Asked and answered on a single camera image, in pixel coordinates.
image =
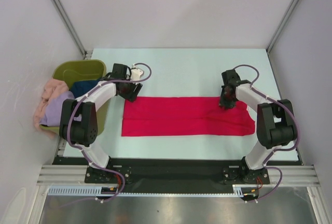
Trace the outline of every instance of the navy blue cloth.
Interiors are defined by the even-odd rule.
[[[74,97],[81,97],[82,95],[89,92],[92,88],[97,86],[99,82],[98,80],[83,80],[83,81],[77,81],[73,84],[70,91],[73,93]]]

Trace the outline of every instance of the green laundry basket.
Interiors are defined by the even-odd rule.
[[[106,75],[106,65],[99,60],[83,60],[83,61],[70,61],[62,63],[54,71],[53,78],[63,80],[69,88],[72,87],[74,82],[83,80],[97,80]],[[98,109],[97,122],[98,122],[98,135],[104,131],[105,120],[109,100]],[[47,127],[40,125],[43,130],[53,131],[59,134],[59,127]]]

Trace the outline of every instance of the white wall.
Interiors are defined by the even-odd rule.
[[[61,0],[86,49],[266,48],[291,0]]]
[[[302,0],[271,53],[284,97],[303,133],[300,151],[314,164],[332,207],[332,2]]]
[[[23,223],[41,165],[56,147],[34,130],[34,110],[56,66],[81,57],[50,0],[0,0],[0,9],[0,220],[24,187]]]

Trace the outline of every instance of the white table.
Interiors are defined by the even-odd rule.
[[[220,96],[221,73],[239,64],[250,64],[260,72],[255,86],[279,99],[264,49],[94,49],[92,59],[103,61],[108,72],[112,70],[113,63],[147,63],[153,75],[143,83],[139,96],[164,97]],[[256,76],[255,71],[247,67],[238,68],[237,72],[241,79],[253,80]],[[239,160],[257,142],[256,134],[244,137],[121,137],[123,105],[121,97],[111,100],[105,130],[96,140],[113,158]],[[256,113],[253,110],[249,112],[256,120]],[[64,156],[81,157],[81,153],[67,145]],[[296,151],[277,152],[272,160],[297,161],[298,157]]]

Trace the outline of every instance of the red cloth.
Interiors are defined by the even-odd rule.
[[[228,135],[255,133],[247,105],[219,107],[219,97],[137,97],[124,104],[122,136]]]

